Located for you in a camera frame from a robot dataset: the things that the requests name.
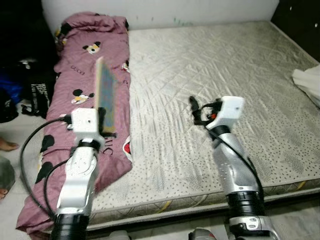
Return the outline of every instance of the mattress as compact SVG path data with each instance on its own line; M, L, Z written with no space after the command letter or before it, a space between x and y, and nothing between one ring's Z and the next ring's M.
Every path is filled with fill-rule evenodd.
M241 96L232 130L266 199L320 192L320 111L293 83L317 63L269 22L129 32L132 170L100 192L88 229L225 208L199 104Z

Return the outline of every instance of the white cloth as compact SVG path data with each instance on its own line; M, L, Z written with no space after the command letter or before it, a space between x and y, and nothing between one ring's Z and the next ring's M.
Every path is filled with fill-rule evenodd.
M304 91L320 108L320 65L305 71L295 69L292 74L293 82Z

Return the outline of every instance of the bare foot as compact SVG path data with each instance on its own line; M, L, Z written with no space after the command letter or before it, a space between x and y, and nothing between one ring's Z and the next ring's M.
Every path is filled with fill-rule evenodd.
M19 147L18 144L14 143L14 142L8 142L6 140L4 140L2 137L0 137L0 150L2 151L12 151L15 150Z
M8 193L7 189L0 188L0 199L4 199L7 193Z

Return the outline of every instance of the white wall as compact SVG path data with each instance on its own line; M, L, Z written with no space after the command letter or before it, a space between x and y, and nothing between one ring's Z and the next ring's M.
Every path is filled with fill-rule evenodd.
M71 14L126 17L130 29L270 20L279 0L42 0L53 32Z

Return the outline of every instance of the floor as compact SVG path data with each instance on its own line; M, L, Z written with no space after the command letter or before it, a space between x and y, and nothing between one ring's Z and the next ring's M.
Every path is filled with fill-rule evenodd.
M20 114L18 118L0 124L0 136L8 141L17 142L22 145L29 134L45 121L40 117L30 117ZM28 180L35 181L37 173L38 152L43 135L35 136L26 149L24 160L28 167ZM12 152L0 152L0 154L11 161L15 169L16 176L20 175L19 150ZM0 239L28 240L30 239L24 232L15 230L18 215L27 197L22 181L16 177L16 183L5 197L0 201ZM291 204L289 206L274 207L268 211L271 219L284 240L319 240L320 239L320 199L308 200L303 203ZM218 240L233 239L226 233L224 217L217 216L203 218L200 220L188 221L185 223L172 224L148 230L130 232L134 240L187 240L188 234L196 227L208 229L214 233Z

